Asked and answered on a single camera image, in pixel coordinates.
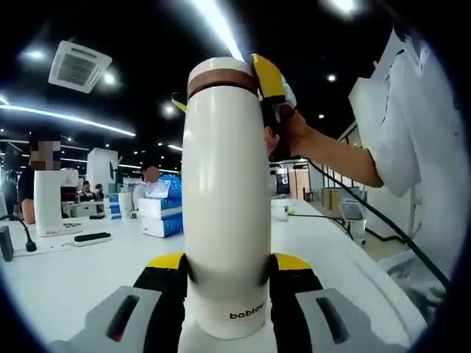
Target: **black ceiling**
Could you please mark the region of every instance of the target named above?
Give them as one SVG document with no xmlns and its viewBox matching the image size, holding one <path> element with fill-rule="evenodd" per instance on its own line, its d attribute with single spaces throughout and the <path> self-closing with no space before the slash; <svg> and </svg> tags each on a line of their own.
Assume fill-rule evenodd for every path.
<svg viewBox="0 0 471 353">
<path fill-rule="evenodd" d="M 353 84 L 373 72 L 373 62 L 379 60 L 391 32 L 383 13 L 366 6 L 366 1 L 355 3 L 361 11 L 342 18 L 316 1 L 219 1 L 242 54 L 257 52 L 278 65 L 308 123 L 335 138 L 353 122 L 347 99 Z M 138 165 L 145 150 L 165 157 L 162 168 L 180 169 L 180 153 L 167 145 L 181 146 L 184 114 L 166 118 L 163 105 L 173 92 L 185 91 L 196 64 L 229 55 L 191 1 L 81 1 L 30 10 L 31 14 L 13 16 L 17 29 L 4 40 L 10 61 L 1 72 L 0 94 L 14 105 L 80 116 L 134 131 L 136 136 L 0 110 L 0 138 L 25 140 L 31 129 L 51 124 L 73 138 L 64 140 L 67 144 L 92 149 L 109 143 L 123 156 L 121 163 Z M 89 94 L 50 85 L 49 69 L 61 40 L 111 56 L 118 85 L 100 82 Z M 21 53 L 28 50 L 41 50 L 46 57 L 27 60 Z M 329 74 L 337 80 L 328 82 Z M 86 151 L 65 152 L 86 159 Z M 63 161 L 63 166 L 77 163 Z"/>
</svg>

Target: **black cable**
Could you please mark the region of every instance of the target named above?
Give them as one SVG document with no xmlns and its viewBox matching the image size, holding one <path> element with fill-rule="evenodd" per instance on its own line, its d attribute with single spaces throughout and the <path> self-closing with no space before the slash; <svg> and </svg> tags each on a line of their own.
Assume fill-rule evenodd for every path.
<svg viewBox="0 0 471 353">
<path fill-rule="evenodd" d="M 29 235 L 29 230 L 28 230 L 28 227 L 26 226 L 26 224 L 20 219 L 18 218 L 17 216 L 15 215 L 3 215 L 2 217 L 0 217 L 0 221 L 3 221 L 4 219 L 14 219 L 15 221 L 18 221 L 20 222 L 22 225 L 23 225 L 23 228 L 24 228 L 24 231 L 26 232 L 26 251 L 27 252 L 35 252 L 36 250 L 38 250 L 38 248 L 36 247 L 36 244 L 34 241 L 32 241 L 31 239 L 31 236 Z"/>
<path fill-rule="evenodd" d="M 445 290 L 450 286 L 450 281 L 448 278 L 443 274 L 443 272 L 440 271 L 438 267 L 430 260 L 427 255 L 425 255 L 422 250 L 412 241 L 412 239 L 404 233 L 404 231 L 399 228 L 396 223 L 391 221 L 389 218 L 387 218 L 383 213 L 380 211 L 376 210 L 372 205 L 370 205 L 368 202 L 364 201 L 361 197 L 355 195 L 353 191 L 351 191 L 343 182 L 338 181 L 337 179 L 334 179 L 331 177 L 329 174 L 326 174 L 321 168 L 318 166 L 314 165 L 311 160 L 309 160 L 309 163 L 320 173 L 325 175 L 327 178 L 330 180 L 336 182 L 340 186 L 342 186 L 345 191 L 347 191 L 356 201 L 360 202 L 365 208 L 367 208 L 369 211 L 373 212 L 377 217 L 379 217 L 380 220 L 382 220 L 384 223 L 386 223 L 388 226 L 391 227 L 392 230 L 394 230 L 397 235 L 399 235 L 404 242 L 411 248 L 411 250 L 415 253 L 415 255 L 423 262 L 423 264 L 431 271 L 431 273 L 440 281 L 440 283 L 445 287 Z"/>
<path fill-rule="evenodd" d="M 329 217 L 328 215 L 297 215 L 297 214 L 293 214 L 293 215 L 290 215 L 290 216 L 294 216 L 294 217 L 317 217 L 317 218 L 328 218 L 328 219 L 331 219 L 335 222 L 337 222 L 338 224 L 340 224 L 340 226 L 345 229 L 345 232 L 350 236 L 350 238 L 353 240 L 353 236 L 352 236 L 352 233 L 350 233 L 350 230 L 345 226 L 345 224 L 343 224 L 342 222 L 340 222 L 337 218 L 334 218 L 334 217 Z"/>
</svg>

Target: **hand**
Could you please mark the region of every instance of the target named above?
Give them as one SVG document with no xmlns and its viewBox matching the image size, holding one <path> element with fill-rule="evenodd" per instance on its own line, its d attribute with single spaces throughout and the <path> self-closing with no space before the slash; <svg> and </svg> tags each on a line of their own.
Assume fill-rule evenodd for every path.
<svg viewBox="0 0 471 353">
<path fill-rule="evenodd" d="M 297 111 L 286 124 L 285 129 L 291 156 L 305 155 L 308 152 L 308 146 L 313 143 L 315 130 L 306 124 L 303 116 Z M 276 149 L 279 139 L 280 137 L 275 135 L 270 127 L 265 128 L 265 142 L 269 155 Z"/>
</svg>

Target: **white thermos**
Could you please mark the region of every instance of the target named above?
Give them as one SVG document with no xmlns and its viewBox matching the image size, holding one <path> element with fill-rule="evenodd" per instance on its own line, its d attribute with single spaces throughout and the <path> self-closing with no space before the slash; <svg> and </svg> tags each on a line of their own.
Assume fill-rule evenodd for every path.
<svg viewBox="0 0 471 353">
<path fill-rule="evenodd" d="M 257 332 L 267 318 L 270 193 L 263 119 L 250 67 L 230 57 L 200 63 L 188 79 L 183 134 L 188 300 L 208 334 Z"/>
</svg>

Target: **brown band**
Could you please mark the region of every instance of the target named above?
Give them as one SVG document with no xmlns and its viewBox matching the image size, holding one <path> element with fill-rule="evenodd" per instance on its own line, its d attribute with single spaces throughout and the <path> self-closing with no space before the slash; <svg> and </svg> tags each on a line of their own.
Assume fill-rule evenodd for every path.
<svg viewBox="0 0 471 353">
<path fill-rule="evenodd" d="M 199 74 L 188 83 L 188 99 L 205 88 L 222 85 L 240 87 L 257 96 L 257 83 L 252 76 L 233 68 L 217 68 Z"/>
</svg>

